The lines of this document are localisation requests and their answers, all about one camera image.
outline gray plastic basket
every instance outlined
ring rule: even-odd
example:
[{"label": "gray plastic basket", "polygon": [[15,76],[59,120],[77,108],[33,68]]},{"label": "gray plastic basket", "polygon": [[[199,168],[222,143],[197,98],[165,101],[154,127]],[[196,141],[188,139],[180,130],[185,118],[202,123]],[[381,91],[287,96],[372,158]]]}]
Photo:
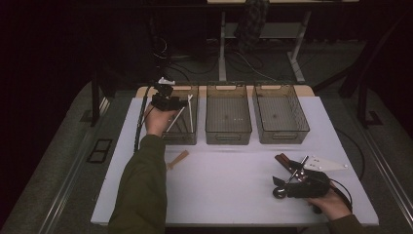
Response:
[{"label": "gray plastic basket", "polygon": [[208,82],[206,143],[249,144],[251,131],[245,83]]},{"label": "gray plastic basket", "polygon": [[256,82],[252,99],[261,143],[303,142],[310,127],[293,86]]},{"label": "gray plastic basket", "polygon": [[173,97],[187,100],[188,95],[192,95],[191,108],[189,104],[183,109],[175,123],[170,127],[168,132],[163,132],[163,139],[166,144],[182,144],[195,145],[197,144],[197,126],[198,126],[198,84],[177,83],[173,86]]}]

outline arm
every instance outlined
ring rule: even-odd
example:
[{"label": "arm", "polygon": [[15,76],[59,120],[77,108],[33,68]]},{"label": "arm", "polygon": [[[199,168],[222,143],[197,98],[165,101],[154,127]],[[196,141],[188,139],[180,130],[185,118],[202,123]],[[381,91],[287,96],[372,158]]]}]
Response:
[{"label": "arm", "polygon": [[167,213],[165,143],[160,138],[174,111],[151,105],[145,116],[147,135],[127,163],[119,184],[109,233],[164,233]]},{"label": "arm", "polygon": [[327,223],[334,234],[363,234],[363,227],[354,214],[347,208],[343,200],[332,189],[321,198],[308,198],[307,201],[318,206],[327,216]]}]

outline green sleeve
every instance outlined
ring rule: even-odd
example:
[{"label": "green sleeve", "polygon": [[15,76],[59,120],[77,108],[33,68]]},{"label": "green sleeve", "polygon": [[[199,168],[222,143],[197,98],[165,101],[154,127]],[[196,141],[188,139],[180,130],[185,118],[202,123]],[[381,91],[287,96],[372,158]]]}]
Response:
[{"label": "green sleeve", "polygon": [[167,215],[165,143],[145,136],[119,184],[109,233],[164,233]]},{"label": "green sleeve", "polygon": [[327,223],[332,234],[364,234],[364,228],[354,214],[338,218]]}]

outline plaid fabric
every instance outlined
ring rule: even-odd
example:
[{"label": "plaid fabric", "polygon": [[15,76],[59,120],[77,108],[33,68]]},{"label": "plaid fabric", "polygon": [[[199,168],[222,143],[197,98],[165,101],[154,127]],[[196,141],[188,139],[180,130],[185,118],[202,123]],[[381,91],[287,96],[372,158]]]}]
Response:
[{"label": "plaid fabric", "polygon": [[238,39],[238,49],[245,54],[254,49],[265,24],[269,0],[246,0],[244,14],[240,18],[234,36]]}]

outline hand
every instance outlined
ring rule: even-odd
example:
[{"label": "hand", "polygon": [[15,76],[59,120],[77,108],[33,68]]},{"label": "hand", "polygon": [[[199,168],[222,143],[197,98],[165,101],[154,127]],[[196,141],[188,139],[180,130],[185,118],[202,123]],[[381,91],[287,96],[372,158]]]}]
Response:
[{"label": "hand", "polygon": [[342,198],[332,189],[324,197],[307,198],[306,200],[310,204],[318,206],[330,221],[352,214]]},{"label": "hand", "polygon": [[149,104],[145,110],[145,126],[147,135],[162,136],[162,132],[168,125],[169,119],[176,114],[177,111],[162,111],[155,106]]}]

